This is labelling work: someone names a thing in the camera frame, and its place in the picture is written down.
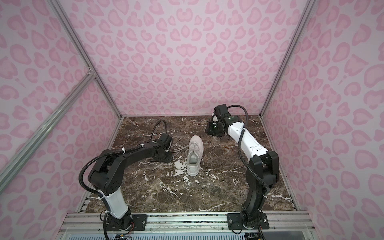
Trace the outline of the white sneaker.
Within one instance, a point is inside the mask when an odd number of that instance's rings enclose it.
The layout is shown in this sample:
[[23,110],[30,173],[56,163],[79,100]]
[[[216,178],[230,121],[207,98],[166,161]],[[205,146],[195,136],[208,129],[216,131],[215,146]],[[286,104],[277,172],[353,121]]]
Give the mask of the white sneaker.
[[197,176],[200,171],[201,160],[204,154],[204,144],[201,137],[192,136],[189,143],[187,156],[187,173],[190,176]]

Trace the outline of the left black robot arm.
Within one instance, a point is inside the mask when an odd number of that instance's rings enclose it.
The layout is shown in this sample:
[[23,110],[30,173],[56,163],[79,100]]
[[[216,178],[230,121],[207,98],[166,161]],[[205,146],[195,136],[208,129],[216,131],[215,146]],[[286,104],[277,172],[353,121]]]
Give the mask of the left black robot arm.
[[161,134],[154,141],[127,150],[105,150],[81,169],[79,183],[83,189],[103,201],[111,219],[121,226],[128,224],[131,221],[130,209],[121,192],[126,168],[145,159],[169,163],[172,160],[172,143],[170,135]]

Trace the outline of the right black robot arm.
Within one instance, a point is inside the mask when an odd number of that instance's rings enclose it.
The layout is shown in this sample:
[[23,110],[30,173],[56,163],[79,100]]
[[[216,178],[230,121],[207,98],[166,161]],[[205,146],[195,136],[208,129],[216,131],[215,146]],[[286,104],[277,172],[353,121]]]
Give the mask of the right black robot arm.
[[238,155],[246,167],[248,196],[239,214],[239,220],[229,218],[231,230],[270,228],[263,206],[271,189],[280,179],[279,156],[268,151],[248,131],[249,115],[240,105],[218,105],[214,108],[205,133],[210,136],[229,136],[237,143]]

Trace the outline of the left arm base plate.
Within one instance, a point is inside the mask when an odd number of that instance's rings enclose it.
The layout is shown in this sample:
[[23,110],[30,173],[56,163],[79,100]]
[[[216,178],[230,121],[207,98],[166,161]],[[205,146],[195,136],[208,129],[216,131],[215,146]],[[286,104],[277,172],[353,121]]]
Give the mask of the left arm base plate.
[[146,228],[148,215],[145,214],[128,214],[121,219],[107,214],[103,223],[103,230],[107,232],[130,232],[130,231],[144,231]]

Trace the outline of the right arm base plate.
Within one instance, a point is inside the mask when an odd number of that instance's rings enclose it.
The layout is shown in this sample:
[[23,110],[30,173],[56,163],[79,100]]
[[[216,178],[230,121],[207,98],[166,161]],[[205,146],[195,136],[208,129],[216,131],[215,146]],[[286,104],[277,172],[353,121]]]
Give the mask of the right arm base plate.
[[247,216],[245,212],[226,214],[229,230],[257,230],[258,225],[262,230],[269,230],[270,225],[267,215],[263,212],[256,216]]

